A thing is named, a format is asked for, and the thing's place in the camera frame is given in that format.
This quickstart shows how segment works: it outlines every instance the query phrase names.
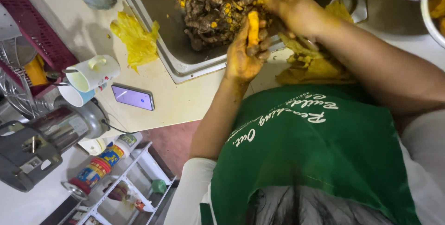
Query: sink basin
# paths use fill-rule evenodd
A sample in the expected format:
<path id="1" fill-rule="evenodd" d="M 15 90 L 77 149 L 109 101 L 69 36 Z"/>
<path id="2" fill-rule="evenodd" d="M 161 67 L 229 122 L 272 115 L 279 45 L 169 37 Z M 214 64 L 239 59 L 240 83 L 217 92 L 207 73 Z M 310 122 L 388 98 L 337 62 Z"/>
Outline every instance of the sink basin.
<path id="1" fill-rule="evenodd" d="M 334 0 L 316 0 L 326 6 Z M 352 13 L 355 22 L 367 19 L 366 0 L 343 0 Z M 194 51 L 184 33 L 184 10 L 177 0 L 127 0 L 141 25 L 148 30 L 156 20 L 159 29 L 158 52 L 167 71 L 175 83 L 181 83 L 197 76 L 225 68 L 227 46 L 209 51 Z M 271 28 L 272 46 L 270 51 L 284 47 Z"/>

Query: countertop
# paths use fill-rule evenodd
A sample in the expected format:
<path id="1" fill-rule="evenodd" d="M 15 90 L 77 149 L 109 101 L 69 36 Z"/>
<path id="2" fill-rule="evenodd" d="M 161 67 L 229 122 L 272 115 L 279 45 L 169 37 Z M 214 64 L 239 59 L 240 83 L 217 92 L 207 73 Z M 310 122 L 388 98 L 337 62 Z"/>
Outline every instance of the countertop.
<path id="1" fill-rule="evenodd" d="M 111 10 L 92 10 L 82 0 L 30 0 L 60 38 L 80 61 L 96 54 L 108 54 L 121 65 L 121 74 L 113 82 L 151 91 L 154 111 L 118 103 L 111 83 L 97 95 L 108 112 L 110 123 L 124 131 L 140 131 L 202 119 L 218 89 L 224 70 L 175 84 L 161 60 L 138 67 L 139 75 L 127 68 L 125 45 L 113 35 L 109 24 L 123 9 L 125 0 Z M 420 16 L 420 6 L 405 0 L 368 0 L 369 21 L 359 26 L 386 42 L 419 55 L 445 69 L 445 49 L 428 35 Z M 275 75 L 288 65 L 292 52 L 284 49 L 272 53 L 269 63 L 251 83 L 247 95 L 276 87 Z M 102 137 L 114 136 L 108 131 Z"/>

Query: peeled turmeric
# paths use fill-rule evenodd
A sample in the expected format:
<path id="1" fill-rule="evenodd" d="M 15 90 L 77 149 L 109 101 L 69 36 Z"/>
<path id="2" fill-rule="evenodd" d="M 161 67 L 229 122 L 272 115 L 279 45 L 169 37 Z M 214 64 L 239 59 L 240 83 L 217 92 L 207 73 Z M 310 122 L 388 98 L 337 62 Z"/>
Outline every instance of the peeled turmeric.
<path id="1" fill-rule="evenodd" d="M 248 48 L 257 46 L 259 43 L 259 17 L 257 11 L 251 11 L 248 14 L 249 34 L 248 34 Z"/>

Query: person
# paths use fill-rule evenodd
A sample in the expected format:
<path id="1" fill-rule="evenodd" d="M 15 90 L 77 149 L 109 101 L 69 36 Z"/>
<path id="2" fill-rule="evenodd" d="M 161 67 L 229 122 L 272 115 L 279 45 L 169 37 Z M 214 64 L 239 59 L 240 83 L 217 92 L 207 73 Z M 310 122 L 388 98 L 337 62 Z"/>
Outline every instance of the person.
<path id="1" fill-rule="evenodd" d="M 264 4 L 359 84 L 242 100 L 264 63 L 244 23 L 164 224 L 445 224 L 445 73 L 313 0 Z"/>

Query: white mug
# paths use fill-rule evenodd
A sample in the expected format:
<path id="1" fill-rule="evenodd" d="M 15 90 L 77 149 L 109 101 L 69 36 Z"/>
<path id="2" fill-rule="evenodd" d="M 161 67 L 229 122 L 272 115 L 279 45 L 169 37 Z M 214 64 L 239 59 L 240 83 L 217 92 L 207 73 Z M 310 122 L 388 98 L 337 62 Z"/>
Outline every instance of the white mug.
<path id="1" fill-rule="evenodd" d="M 67 73 L 66 78 L 81 92 L 91 91 L 117 77 L 121 72 L 119 63 L 109 55 L 97 55 L 66 69 L 78 71 Z"/>

